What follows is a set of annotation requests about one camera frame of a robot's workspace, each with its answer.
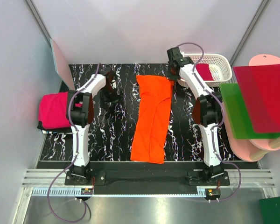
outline white plastic basket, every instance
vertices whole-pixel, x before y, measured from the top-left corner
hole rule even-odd
[[[183,54],[185,57],[189,56],[195,63],[201,57],[201,54]],[[218,54],[204,54],[199,64],[208,64],[210,67],[211,76],[214,81],[205,81],[208,86],[219,86],[220,83],[228,82],[232,78],[232,71],[230,64],[226,57]],[[187,83],[183,79],[179,79],[178,84],[187,87]]]

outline gray floor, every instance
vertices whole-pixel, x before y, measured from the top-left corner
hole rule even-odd
[[[232,193],[223,189],[222,197]],[[92,224],[262,224],[258,200],[264,198],[261,189],[241,189],[234,198],[220,203],[202,203],[202,199],[186,198],[99,198],[87,201],[91,209],[80,223]],[[52,197],[53,208],[69,200]],[[62,218],[81,217],[84,207],[72,201],[57,209]],[[32,197],[25,224],[63,224],[49,212],[45,197]]]

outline orange cloth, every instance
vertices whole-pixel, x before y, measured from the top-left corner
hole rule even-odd
[[[136,78],[141,101],[131,160],[163,164],[173,82],[160,76]]]

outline green object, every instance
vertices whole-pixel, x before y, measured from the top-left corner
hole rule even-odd
[[[235,139],[276,139],[280,133],[255,133],[237,83],[220,84],[220,91]]]
[[[280,224],[280,197],[260,199],[259,206],[264,224]]]

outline wire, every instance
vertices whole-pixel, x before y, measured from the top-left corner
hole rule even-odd
[[[67,200],[67,201],[65,201],[65,202],[63,202],[62,204],[60,204],[57,208],[55,208],[54,209],[54,211],[56,211],[57,209],[60,209],[63,205],[65,205],[65,204],[67,204],[68,202],[72,202],[72,201],[75,201],[76,199],[75,198],[72,198],[72,199],[70,199],[70,200]],[[42,214],[40,214],[40,212],[39,212],[39,205],[38,204],[36,204],[36,206],[37,206],[37,214],[39,215],[39,216],[41,216],[41,217],[47,217],[47,216],[49,216],[50,214],[52,214],[52,212],[50,211],[49,213],[47,213],[47,214],[45,214],[45,215],[42,215]],[[87,206],[87,210],[89,211],[89,214],[90,214],[90,217],[91,217],[91,210],[90,210],[90,207],[89,207],[89,205],[88,204],[86,204],[86,206]]]
[[[68,164],[68,163],[71,163],[71,162],[66,162],[65,165],[63,166],[63,171],[64,171],[65,174],[66,174],[65,166],[66,166],[66,164]]]
[[[80,221],[85,217],[85,215],[86,215],[86,212],[87,212],[87,203],[86,203],[85,201],[83,201],[83,200],[80,200],[80,202],[82,202],[82,203],[84,204],[84,208],[85,208],[84,214],[81,216],[81,218],[79,218],[79,219],[77,219],[77,220],[75,220],[75,221],[66,220],[66,219],[63,219],[63,218],[59,217],[59,216],[54,212],[54,210],[53,210],[53,208],[52,208],[52,206],[51,206],[51,203],[50,203],[49,193],[50,193],[50,190],[51,190],[51,188],[52,188],[54,182],[58,179],[58,177],[59,177],[63,172],[65,172],[67,169],[69,169],[72,165],[74,165],[75,161],[77,160],[78,152],[79,152],[79,134],[78,134],[78,128],[77,128],[77,126],[73,123],[73,121],[72,121],[72,119],[71,119],[70,109],[71,109],[71,105],[72,105],[73,102],[74,102],[75,97],[76,97],[80,92],[82,92],[83,90],[85,90],[85,88],[87,88],[87,87],[93,82],[93,80],[97,77],[97,75],[98,75],[98,70],[99,70],[100,65],[101,65],[101,63],[98,64],[97,70],[96,70],[96,72],[95,72],[95,74],[94,74],[94,77],[89,81],[89,83],[88,83],[85,87],[83,87],[83,88],[81,88],[80,90],[78,90],[78,91],[72,96],[72,98],[70,99],[69,109],[68,109],[68,116],[69,116],[69,122],[70,122],[70,124],[75,128],[75,131],[76,131],[76,155],[75,155],[74,160],[71,162],[71,164],[70,164],[68,167],[66,167],[63,171],[61,171],[61,172],[54,178],[54,180],[52,181],[52,183],[51,183],[50,186],[49,186],[48,193],[47,193],[47,202],[48,202],[48,206],[49,206],[50,211],[52,212],[52,214],[53,214],[57,219],[59,219],[60,221],[66,222],[66,223],[78,223],[78,222],[80,222]]]
[[[200,181],[200,180],[203,179],[203,177],[197,178],[197,177],[194,177],[194,176],[186,176],[185,178],[186,178],[186,179],[190,179],[190,180],[194,180],[194,181]]]
[[[95,184],[95,177],[93,177],[93,181],[92,181],[93,190],[94,190],[94,184]]]
[[[220,180],[218,180],[218,186],[216,189],[219,189],[220,188]]]
[[[197,74],[195,73],[196,65],[202,60],[202,58],[203,58],[203,56],[204,56],[204,50],[203,50],[203,48],[202,48],[199,44],[192,43],[192,42],[181,43],[181,44],[177,45],[177,47],[180,47],[180,46],[186,45],[186,44],[195,45],[195,46],[197,46],[197,47],[200,48],[200,50],[201,50],[201,52],[202,52],[202,55],[201,55],[201,57],[198,59],[198,61],[194,63],[194,66],[193,66],[193,69],[192,69],[193,75],[195,76],[195,78],[197,79],[197,81],[199,82],[199,84],[201,85],[201,87],[202,87],[208,94],[210,94],[210,95],[218,102],[218,104],[219,104],[220,107],[221,107],[221,111],[222,111],[222,120],[221,120],[221,122],[220,122],[218,125],[214,125],[214,126],[211,128],[211,132],[212,132],[211,138],[212,138],[212,144],[213,144],[214,154],[215,154],[216,157],[220,160],[220,162],[222,162],[223,164],[226,164],[226,165],[233,165],[233,166],[238,170],[238,175],[239,175],[238,187],[237,187],[237,189],[235,190],[235,192],[234,192],[232,195],[230,195],[230,196],[227,197],[227,198],[223,198],[223,199],[220,200],[220,201],[226,201],[226,200],[228,200],[228,199],[234,197],[234,196],[237,194],[237,192],[238,192],[238,190],[239,190],[239,188],[240,188],[240,186],[241,186],[241,183],[242,183],[242,174],[241,174],[241,171],[240,171],[239,167],[238,167],[235,163],[223,161],[223,160],[221,159],[220,155],[218,155],[218,153],[217,153],[217,151],[216,151],[215,136],[214,136],[214,128],[215,128],[215,127],[220,127],[220,126],[224,123],[225,112],[224,112],[223,105],[222,105],[222,103],[220,102],[220,100],[219,100],[212,92],[210,92],[210,91],[208,91],[207,89],[204,88],[204,85],[202,84],[202,82],[201,82],[200,79],[198,78]]]

